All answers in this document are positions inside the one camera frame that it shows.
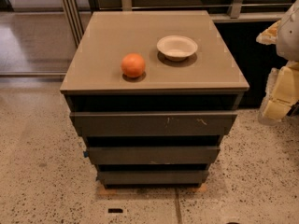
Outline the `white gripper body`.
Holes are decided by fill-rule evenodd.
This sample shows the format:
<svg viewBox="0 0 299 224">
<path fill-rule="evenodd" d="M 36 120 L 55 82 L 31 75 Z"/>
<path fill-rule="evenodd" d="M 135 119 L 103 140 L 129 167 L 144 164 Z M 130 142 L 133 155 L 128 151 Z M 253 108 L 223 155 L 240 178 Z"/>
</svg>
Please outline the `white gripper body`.
<svg viewBox="0 0 299 224">
<path fill-rule="evenodd" d="M 288 61 L 279 70 L 273 97 L 289 106 L 299 101 L 299 62 Z"/>
</svg>

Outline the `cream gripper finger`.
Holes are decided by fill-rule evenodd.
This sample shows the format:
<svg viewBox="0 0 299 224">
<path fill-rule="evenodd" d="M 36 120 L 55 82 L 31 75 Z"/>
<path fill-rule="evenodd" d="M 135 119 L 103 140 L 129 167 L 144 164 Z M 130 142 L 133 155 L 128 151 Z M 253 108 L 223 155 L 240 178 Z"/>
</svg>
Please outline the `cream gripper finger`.
<svg viewBox="0 0 299 224">
<path fill-rule="evenodd" d="M 272 45 L 277 43 L 277 36 L 278 36 L 278 26 L 280 21 L 274 22 L 264 31 L 258 34 L 256 37 L 256 41 L 263 45 Z"/>
<path fill-rule="evenodd" d="M 283 119 L 291 108 L 280 102 L 269 101 L 263 111 L 263 116 L 268 119 Z"/>
</svg>

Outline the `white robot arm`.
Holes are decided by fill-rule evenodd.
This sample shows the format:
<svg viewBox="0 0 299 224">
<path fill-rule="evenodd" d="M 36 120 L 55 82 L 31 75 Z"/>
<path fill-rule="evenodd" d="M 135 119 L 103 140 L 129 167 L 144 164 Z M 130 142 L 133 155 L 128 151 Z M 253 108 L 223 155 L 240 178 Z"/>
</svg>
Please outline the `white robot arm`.
<svg viewBox="0 0 299 224">
<path fill-rule="evenodd" d="M 277 55 L 287 61 L 280 69 L 271 69 L 260 106 L 259 121 L 274 125 L 299 101 L 299 0 L 279 21 L 259 33 L 256 41 L 264 45 L 274 44 Z"/>
</svg>

